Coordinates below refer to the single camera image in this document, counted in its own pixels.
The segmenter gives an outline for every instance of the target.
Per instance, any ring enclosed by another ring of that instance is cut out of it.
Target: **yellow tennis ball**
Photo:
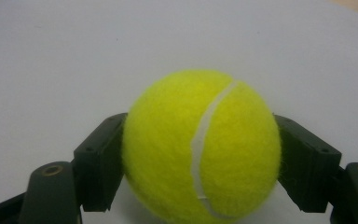
[[[123,164],[131,188],[168,223],[232,223],[274,187],[277,124],[242,81],[185,70],[156,82],[126,118]]]

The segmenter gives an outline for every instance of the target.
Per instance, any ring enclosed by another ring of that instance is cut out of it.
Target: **white table surface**
[[[0,0],[0,202],[146,86],[186,68],[247,81],[275,113],[358,161],[358,13],[327,0]],[[278,184],[245,223],[329,223]],[[123,181],[85,223],[160,223]]]

